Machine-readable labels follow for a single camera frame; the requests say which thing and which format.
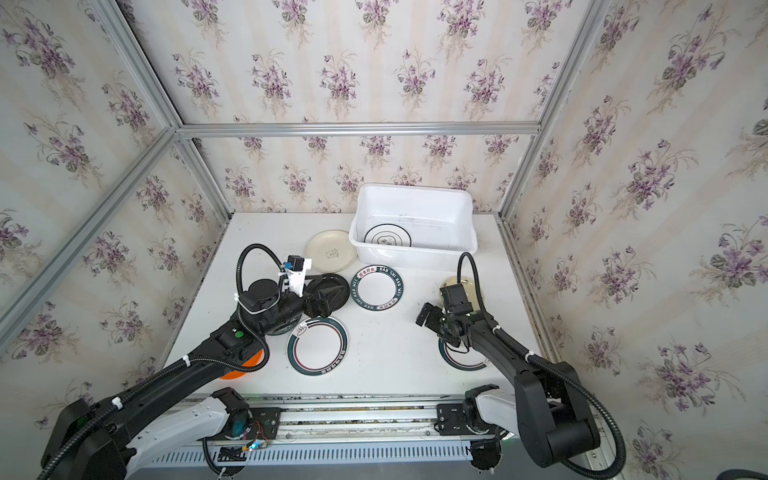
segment gray floor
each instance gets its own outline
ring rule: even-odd
[[[525,452],[518,440],[504,443],[502,461],[495,474],[484,472],[478,475],[469,462],[424,462],[424,463],[376,463],[365,465],[322,465],[322,466],[262,466],[245,468],[235,479],[258,478],[268,480],[416,480],[437,478],[459,480],[485,477],[499,479],[574,480],[583,478],[562,465],[539,468]],[[131,480],[214,480],[216,475],[207,467],[203,468],[144,468],[131,476]]]

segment white container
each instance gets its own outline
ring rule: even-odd
[[[390,223],[405,229],[410,247],[364,243],[366,233]],[[475,253],[472,196],[463,190],[364,184],[349,228],[349,242],[369,265],[456,271],[462,252]]]

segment white tabletop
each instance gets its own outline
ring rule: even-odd
[[[235,266],[243,248],[262,243],[285,260],[289,254],[303,255],[307,241],[321,231],[348,230],[352,218],[352,214],[234,214],[167,364],[198,346],[234,311]],[[495,218],[474,215],[473,220],[478,236],[474,257],[480,270],[486,309],[507,333],[538,353]],[[355,260],[339,274],[350,281],[364,266]],[[305,376],[294,370],[288,362],[286,347],[290,334],[286,333],[266,338],[271,357],[259,372],[236,380],[214,380],[197,393],[207,394],[231,386],[249,396],[455,395],[486,383],[511,391],[509,382],[493,365],[475,372],[449,366],[438,351],[437,335],[415,324],[424,302],[440,304],[439,286],[456,275],[456,265],[445,268],[446,271],[429,271],[396,267],[404,291],[392,308],[371,312],[349,299],[334,312],[333,316],[346,328],[349,348],[331,372]],[[243,265],[243,286],[248,288],[259,278],[276,280],[277,272],[265,253],[254,250]],[[462,275],[472,275],[469,262],[464,262]]]

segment wallpaper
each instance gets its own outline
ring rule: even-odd
[[[617,0],[515,209],[627,478],[768,472],[768,3]]]
[[[587,0],[120,0],[187,123],[535,120]]]
[[[161,130],[96,20],[0,3],[0,314]]]
[[[3,478],[32,478],[59,411],[159,367],[221,226],[170,152],[0,357]]]
[[[236,211],[354,213],[364,183],[466,190],[498,212],[528,135],[195,139]]]

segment orange plate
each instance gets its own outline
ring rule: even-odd
[[[243,364],[243,366],[256,366],[256,365],[259,364],[259,362],[261,361],[261,358],[263,356],[264,356],[264,351],[263,350],[259,350],[259,352],[256,355],[250,357],[250,360],[245,362]],[[221,379],[222,380],[234,380],[234,379],[239,379],[243,375],[245,375],[244,372],[229,372],[225,376],[221,377]]]

